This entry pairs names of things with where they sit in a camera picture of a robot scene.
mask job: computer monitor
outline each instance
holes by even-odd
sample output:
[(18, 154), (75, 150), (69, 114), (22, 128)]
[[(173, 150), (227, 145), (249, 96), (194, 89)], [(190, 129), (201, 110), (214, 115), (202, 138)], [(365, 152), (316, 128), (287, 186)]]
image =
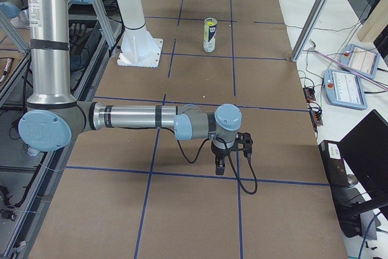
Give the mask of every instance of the computer monitor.
[(338, 148), (372, 198), (346, 211), (358, 215), (379, 207), (388, 219), (388, 122), (372, 110), (339, 142)]

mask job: black cable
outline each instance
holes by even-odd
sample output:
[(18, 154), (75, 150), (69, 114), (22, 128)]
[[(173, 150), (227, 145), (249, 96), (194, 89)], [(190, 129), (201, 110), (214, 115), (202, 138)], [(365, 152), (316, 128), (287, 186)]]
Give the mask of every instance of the black cable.
[[(157, 129), (157, 128), (154, 128), (154, 127), (122, 127), (122, 128), (120, 128), (120, 129), (128, 129), (128, 130), (150, 130), (150, 129)], [(162, 130), (168, 130), (169, 132), (172, 132), (173, 134), (175, 134), (174, 131), (173, 131), (172, 129), (169, 129), (168, 127), (161, 127), (160, 129), (162, 129)], [(176, 140), (176, 141), (178, 142), (178, 146), (179, 146), (179, 149), (180, 149), (180, 151), (181, 151), (183, 157), (186, 159), (186, 161), (187, 161), (188, 163), (193, 164), (193, 163), (195, 163), (195, 162), (197, 161), (197, 159), (198, 159), (198, 157), (199, 157), (199, 154), (200, 154), (201, 151), (202, 151), (202, 148), (204, 147), (205, 143), (208, 142), (208, 140), (209, 140), (209, 139), (204, 139), (204, 140), (203, 140), (202, 144), (200, 145), (200, 147), (199, 147), (199, 149), (198, 149), (198, 151), (197, 151), (197, 153), (196, 153), (196, 155), (195, 155), (194, 160), (192, 160), (192, 161), (190, 161), (190, 160), (188, 159), (188, 157), (186, 156), (186, 154), (184, 153), (183, 148), (182, 148), (182, 146), (181, 146), (181, 143), (180, 143), (178, 140)], [(224, 144), (224, 147), (225, 147), (225, 149), (226, 149), (226, 151), (227, 151), (227, 156), (228, 156), (228, 159), (229, 159), (230, 167), (232, 168), (233, 173), (235, 174), (235, 177), (236, 177), (236, 179), (237, 179), (237, 181), (238, 181), (238, 184), (240, 185), (240, 187), (242, 188), (242, 190), (243, 190), (246, 194), (249, 194), (249, 195), (255, 194), (255, 193), (257, 192), (257, 189), (258, 189), (258, 181), (257, 181), (256, 173), (255, 173), (255, 171), (254, 171), (254, 169), (253, 169), (253, 167), (252, 167), (252, 162), (251, 162), (251, 159), (250, 159), (250, 155), (248, 155), (247, 160), (248, 160), (248, 165), (249, 165), (250, 171), (252, 172), (252, 175), (253, 175), (253, 179), (255, 180), (255, 190), (254, 190), (254, 191), (249, 191), (249, 190), (247, 190), (247, 189), (244, 187), (243, 182), (241, 181), (241, 179), (240, 179), (240, 177), (239, 177), (239, 175), (238, 175), (238, 173), (237, 173), (237, 171), (236, 171), (235, 165), (233, 164), (232, 157), (230, 156), (230, 150), (229, 150), (229, 148), (227, 147), (227, 143), (225, 142), (225, 140), (222, 139), (222, 138), (217, 138), (216, 140)]]
[(377, 94), (377, 93), (386, 93), (388, 91), (364, 91), (365, 94)]
[(17, 140), (20, 140), (21, 139), (21, 137), (19, 136), (19, 138), (14, 138), (14, 137), (12, 137), (12, 135), (11, 135), (11, 131), (12, 131), (12, 129), (14, 128), (14, 126), (11, 126), (11, 128), (10, 128), (10, 131), (9, 131), (9, 136), (10, 136), (10, 139), (12, 140), (12, 141), (17, 141)]
[[(155, 130), (155, 129), (157, 129), (157, 128), (156, 128), (156, 127), (122, 127), (122, 128), (120, 128), (120, 129), (127, 129), (127, 130)], [(172, 129), (169, 129), (168, 127), (161, 127), (160, 129), (162, 129), (162, 130), (168, 130), (169, 132), (172, 132), (173, 134), (175, 134), (174, 131), (173, 131)], [(206, 143), (208, 140), (209, 140), (209, 139), (204, 139), (204, 140), (202, 141), (202, 144), (200, 145), (200, 147), (199, 147), (199, 149), (198, 149), (198, 151), (197, 151), (197, 153), (196, 153), (196, 155), (195, 155), (195, 157), (194, 157), (194, 160), (190, 160), (190, 159), (187, 157), (186, 153), (184, 152), (184, 150), (183, 150), (183, 148), (182, 148), (181, 142), (179, 142), (178, 140), (176, 140), (176, 142), (178, 143), (178, 146), (179, 146), (179, 149), (180, 149), (180, 151), (181, 151), (181, 153), (182, 153), (182, 156), (186, 159), (186, 161), (187, 161), (188, 163), (190, 163), (190, 164), (194, 164), (194, 163), (197, 161), (197, 159), (198, 159), (198, 157), (199, 157), (199, 154), (200, 154), (201, 151), (202, 151), (202, 148), (204, 147), (205, 143)]]
[(253, 179), (255, 180), (255, 189), (253, 191), (249, 191), (247, 190), (244, 185), (243, 185), (243, 182), (241, 181), (241, 178), (239, 177), (237, 171), (236, 171), (236, 168), (235, 168), (235, 165), (233, 164), (233, 161), (232, 161), (232, 157), (230, 156), (230, 150), (227, 146), (227, 143), (225, 142), (224, 139), (218, 137), (216, 139), (217, 141), (223, 143), (224, 147), (225, 147), (225, 150), (227, 152), (227, 155), (228, 155), (228, 159), (229, 159), (229, 163), (230, 163), (230, 167), (232, 168), (233, 170), (233, 173), (235, 174), (235, 177), (237, 179), (237, 182), (238, 184), (240, 185), (241, 189), (246, 193), (246, 194), (249, 194), (249, 195), (253, 195), (257, 192), (257, 188), (258, 188), (258, 182), (257, 182), (257, 177), (256, 177), (256, 173), (252, 167), (252, 163), (251, 163), (251, 160), (250, 160), (250, 155), (247, 156), (247, 161), (248, 161), (248, 165), (249, 165), (249, 168), (250, 168), (250, 171), (252, 172), (252, 175), (253, 175)]
[(22, 103), (23, 103), (23, 113), (27, 112), (27, 78), (28, 78), (28, 73), (30, 72), (30, 66), (31, 66), (31, 56), (27, 61), (27, 68), (24, 73), (24, 80), (23, 80), (23, 94), (22, 94)]
[(378, 232), (381, 232), (381, 233), (384, 233), (384, 234), (386, 234), (386, 235), (388, 235), (388, 232), (386, 231), (386, 230), (382, 230), (382, 229), (380, 229), (380, 228), (376, 228), (376, 231), (378, 231)]
[(368, 191), (365, 191), (365, 192), (363, 192), (363, 193), (360, 193), (360, 194), (356, 195), (355, 197), (352, 197), (352, 198), (349, 199), (349, 200), (343, 201), (342, 203), (348, 203), (348, 202), (354, 200), (355, 198), (359, 197), (360, 195), (367, 194), (367, 193), (368, 193)]

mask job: white pillar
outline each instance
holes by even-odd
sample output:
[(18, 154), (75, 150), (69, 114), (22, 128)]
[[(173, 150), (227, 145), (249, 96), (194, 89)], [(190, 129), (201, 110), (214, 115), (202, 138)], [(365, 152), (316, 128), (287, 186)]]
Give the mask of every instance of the white pillar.
[(157, 67), (162, 39), (154, 39), (147, 31), (141, 0), (117, 0), (125, 25), (118, 65)]

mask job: tennis ball can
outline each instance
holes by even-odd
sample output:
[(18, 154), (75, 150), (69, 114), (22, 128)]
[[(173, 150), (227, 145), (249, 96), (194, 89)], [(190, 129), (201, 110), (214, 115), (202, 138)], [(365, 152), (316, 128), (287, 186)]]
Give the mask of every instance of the tennis ball can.
[(217, 20), (215, 18), (205, 19), (204, 29), (204, 51), (212, 53), (216, 49)]

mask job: black tape band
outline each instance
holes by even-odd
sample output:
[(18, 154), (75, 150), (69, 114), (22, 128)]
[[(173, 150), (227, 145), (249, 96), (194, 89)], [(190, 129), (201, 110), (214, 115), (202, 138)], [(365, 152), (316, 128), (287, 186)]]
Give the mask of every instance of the black tape band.
[(162, 126), (162, 106), (155, 106), (155, 127)]
[(95, 127), (95, 124), (94, 124), (94, 113), (95, 113), (95, 107), (96, 107), (96, 102), (93, 102), (91, 105), (90, 105), (90, 108), (89, 108), (89, 126), (92, 130), (96, 130), (96, 127)]
[(207, 113), (207, 124), (209, 127), (209, 133), (215, 133), (217, 131), (216, 118), (213, 112)]
[(70, 109), (72, 107), (76, 107), (77, 102), (73, 103), (61, 103), (61, 104), (38, 104), (38, 103), (27, 103), (27, 107), (30, 109)]
[(110, 114), (112, 112), (112, 107), (113, 106), (105, 106), (105, 112), (104, 112), (105, 127), (113, 127), (112, 115)]
[(38, 50), (60, 50), (60, 51), (69, 51), (68, 42), (54, 42), (54, 41), (45, 41), (43, 39), (31, 39), (30, 48)]

